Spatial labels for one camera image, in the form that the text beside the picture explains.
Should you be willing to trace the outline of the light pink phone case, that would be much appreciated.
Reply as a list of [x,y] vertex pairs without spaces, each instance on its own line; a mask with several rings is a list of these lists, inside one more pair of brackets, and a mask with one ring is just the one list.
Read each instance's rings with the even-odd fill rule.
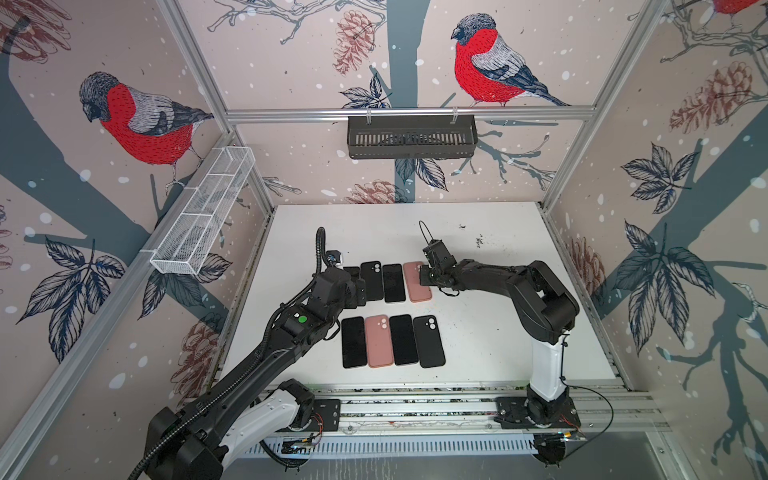
[[421,303],[432,299],[432,291],[429,286],[420,283],[420,268],[423,262],[414,261],[403,265],[408,298],[412,303]]

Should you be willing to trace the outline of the black phone case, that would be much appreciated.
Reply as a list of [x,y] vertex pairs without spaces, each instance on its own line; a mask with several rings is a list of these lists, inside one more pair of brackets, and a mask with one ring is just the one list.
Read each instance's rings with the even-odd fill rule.
[[382,264],[379,261],[363,262],[360,265],[360,278],[365,282],[368,302],[384,299]]
[[425,369],[444,366],[446,357],[436,317],[433,315],[415,317],[413,329],[420,366]]

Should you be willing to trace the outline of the black phone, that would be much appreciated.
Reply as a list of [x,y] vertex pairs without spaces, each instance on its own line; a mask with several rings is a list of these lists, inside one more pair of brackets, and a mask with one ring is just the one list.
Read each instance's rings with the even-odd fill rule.
[[363,317],[341,321],[342,365],[345,369],[367,365],[367,348]]
[[384,300],[399,303],[406,300],[405,282],[401,264],[385,264],[382,267]]
[[394,363],[397,366],[419,362],[413,320],[410,315],[396,315],[389,319]]
[[360,278],[360,268],[357,266],[344,267],[343,270],[350,275],[353,281],[357,281]]

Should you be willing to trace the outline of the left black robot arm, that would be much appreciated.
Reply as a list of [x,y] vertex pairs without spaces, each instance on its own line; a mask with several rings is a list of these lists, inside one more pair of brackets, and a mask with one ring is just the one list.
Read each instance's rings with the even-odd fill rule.
[[264,389],[296,363],[345,309],[365,305],[360,277],[334,266],[314,274],[294,298],[269,318],[261,342],[210,390],[179,412],[163,408],[150,421],[137,479],[219,479],[244,451],[272,433],[306,425],[313,394],[288,380],[265,400]]

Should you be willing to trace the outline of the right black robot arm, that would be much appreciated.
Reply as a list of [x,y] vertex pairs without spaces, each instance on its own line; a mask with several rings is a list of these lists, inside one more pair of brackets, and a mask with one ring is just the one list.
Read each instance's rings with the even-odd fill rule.
[[419,283],[443,292],[482,291],[509,298],[532,342],[532,375],[526,387],[527,418],[537,426],[559,420],[567,409],[569,387],[564,377],[566,338],[580,306],[544,262],[496,266],[472,259],[458,261],[443,241],[430,240],[423,249],[427,263]]

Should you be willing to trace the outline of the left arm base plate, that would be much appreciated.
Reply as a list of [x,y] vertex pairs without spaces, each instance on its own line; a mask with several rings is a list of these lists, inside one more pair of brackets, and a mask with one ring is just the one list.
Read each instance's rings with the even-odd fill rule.
[[315,399],[299,405],[296,418],[287,427],[293,432],[336,432],[339,429],[341,401]]

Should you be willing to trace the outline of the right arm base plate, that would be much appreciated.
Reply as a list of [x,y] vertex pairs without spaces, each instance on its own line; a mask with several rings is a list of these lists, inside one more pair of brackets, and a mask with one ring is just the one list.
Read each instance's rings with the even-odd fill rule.
[[551,402],[538,397],[497,397],[495,406],[494,421],[503,429],[576,430],[582,426],[574,402],[567,395]]

